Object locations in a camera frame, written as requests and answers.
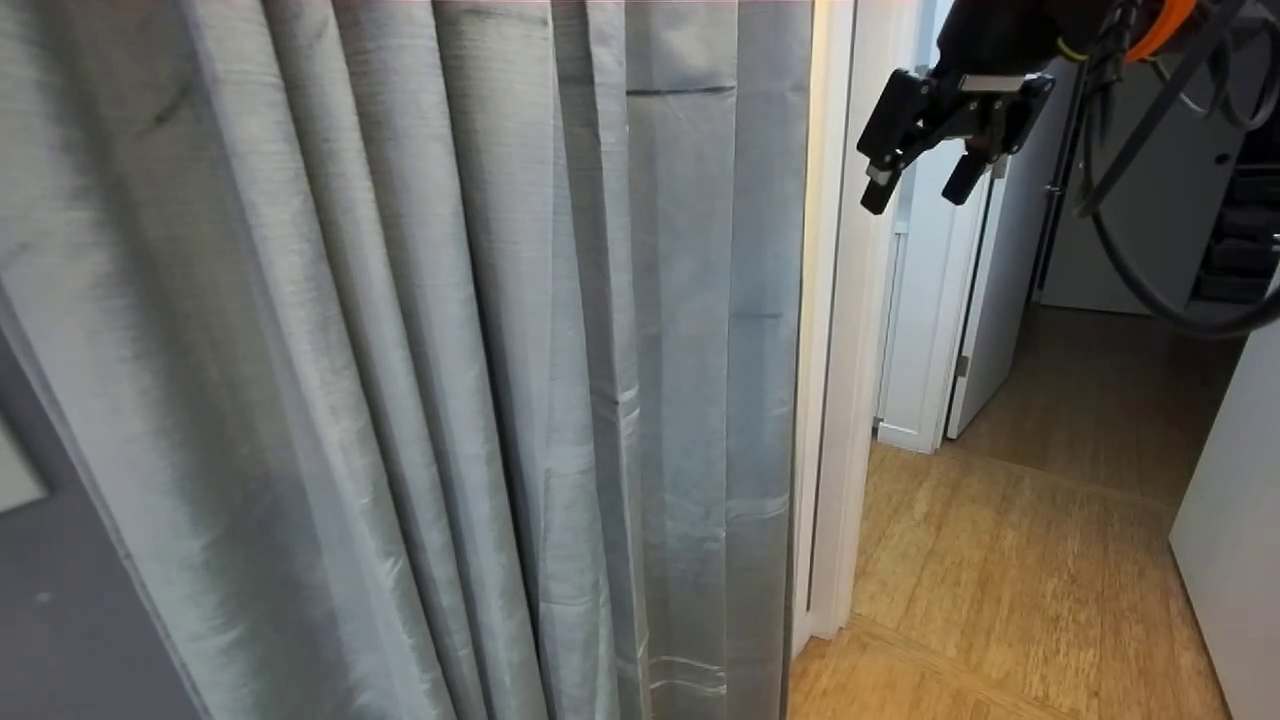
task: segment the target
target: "curtain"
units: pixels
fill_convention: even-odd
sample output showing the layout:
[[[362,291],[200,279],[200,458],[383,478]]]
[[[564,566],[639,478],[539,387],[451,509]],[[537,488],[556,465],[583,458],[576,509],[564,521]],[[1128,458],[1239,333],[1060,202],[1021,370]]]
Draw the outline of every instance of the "curtain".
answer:
[[[783,710],[802,0],[0,6],[0,333],[221,720]]]

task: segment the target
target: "white door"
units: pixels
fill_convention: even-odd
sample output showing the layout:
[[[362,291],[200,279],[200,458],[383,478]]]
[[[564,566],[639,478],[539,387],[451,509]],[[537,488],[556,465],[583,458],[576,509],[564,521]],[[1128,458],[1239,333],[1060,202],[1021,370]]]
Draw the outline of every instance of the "white door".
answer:
[[[1247,340],[1172,527],[1233,715],[1280,715],[1280,328]]]
[[[1029,309],[1036,254],[1043,238],[1047,183],[1060,165],[1073,116],[1077,68],[1053,63],[1055,94],[1031,130],[1005,179],[990,183],[975,286],[969,291],[969,322],[958,340],[948,439],[997,395],[1013,372],[1014,336]]]

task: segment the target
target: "black cable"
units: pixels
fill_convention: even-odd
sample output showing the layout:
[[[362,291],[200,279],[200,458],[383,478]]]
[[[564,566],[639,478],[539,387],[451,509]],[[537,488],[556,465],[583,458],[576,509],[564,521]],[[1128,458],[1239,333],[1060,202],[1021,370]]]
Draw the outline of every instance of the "black cable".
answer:
[[[1083,98],[1083,196],[1096,196],[1092,183],[1092,161],[1096,161],[1096,125],[1098,125],[1098,103],[1096,103],[1096,90],[1088,90]],[[1112,270],[1121,274],[1121,286],[1145,305],[1151,309],[1161,322],[1168,322],[1172,328],[1189,333],[1189,336],[1205,336],[1205,340],[1237,340],[1247,336],[1270,322],[1280,322],[1280,291],[1268,291],[1258,305],[1251,305],[1247,312],[1233,318],[1233,322],[1197,322],[1184,309],[1168,305],[1145,278],[1134,278],[1134,270],[1128,263],[1128,256],[1121,254],[1098,205],[1083,209]]]
[[[1233,71],[1237,71],[1237,41],[1233,41],[1233,34],[1222,37],[1222,48],[1229,48],[1229,71],[1222,71],[1222,116],[1237,125],[1237,130],[1244,130],[1244,132],[1255,132],[1255,130],[1263,130],[1270,116],[1277,116],[1277,108],[1280,108],[1280,22],[1277,22],[1277,13],[1270,9],[1255,9],[1255,22],[1258,22],[1258,30],[1268,34],[1268,75],[1263,75],[1263,98],[1255,102],[1255,114],[1239,114],[1237,108],[1237,98],[1233,98]]]
[[[1161,75],[1161,84],[1172,79],[1161,58],[1151,60],[1151,71]],[[1229,84],[1221,75],[1210,75],[1210,98],[1205,103],[1192,94],[1175,94],[1175,98],[1197,122],[1205,122],[1222,103],[1222,90]]]
[[[1161,90],[1161,98],[1148,103],[1148,114],[1134,122],[1128,141],[1121,146],[1116,161],[1107,165],[1104,179],[1083,196],[1088,209],[1112,196],[1116,179],[1128,171],[1134,152],[1148,146],[1148,138],[1161,130],[1168,108],[1184,98],[1192,84],[1197,68],[1217,51],[1217,44],[1233,34],[1237,16],[1244,13],[1247,0],[1222,0],[1206,26],[1197,34],[1189,44],[1184,60],[1175,63],[1172,79]]]

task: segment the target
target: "wooden floor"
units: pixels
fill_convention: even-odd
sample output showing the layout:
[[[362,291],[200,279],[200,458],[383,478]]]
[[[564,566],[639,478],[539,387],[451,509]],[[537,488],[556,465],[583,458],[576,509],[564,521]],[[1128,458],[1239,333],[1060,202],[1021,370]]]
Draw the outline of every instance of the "wooden floor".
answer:
[[[786,715],[1229,715],[1163,536],[1233,361],[1036,312],[958,445],[875,448],[856,612],[802,649]]]

